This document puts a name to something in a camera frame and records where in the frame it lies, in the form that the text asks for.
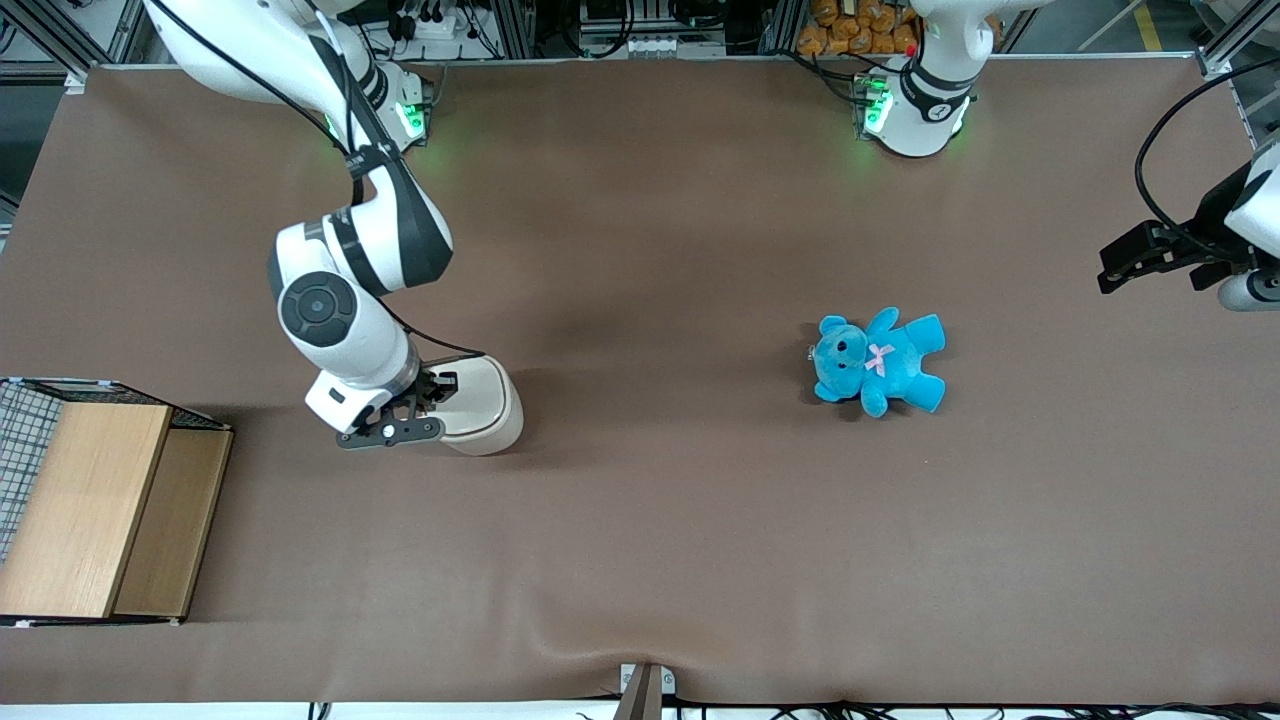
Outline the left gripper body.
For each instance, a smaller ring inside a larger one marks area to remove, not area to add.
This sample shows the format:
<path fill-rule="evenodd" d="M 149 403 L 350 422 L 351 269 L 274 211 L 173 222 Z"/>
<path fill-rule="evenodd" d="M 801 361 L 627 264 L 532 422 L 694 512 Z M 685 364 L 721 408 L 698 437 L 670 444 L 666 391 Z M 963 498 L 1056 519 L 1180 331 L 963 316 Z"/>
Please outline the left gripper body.
<path fill-rule="evenodd" d="M 1253 249 L 1279 258 L 1279 143 L 1258 146 L 1252 159 L 1199 201 L 1196 228 L 1231 251 Z"/>

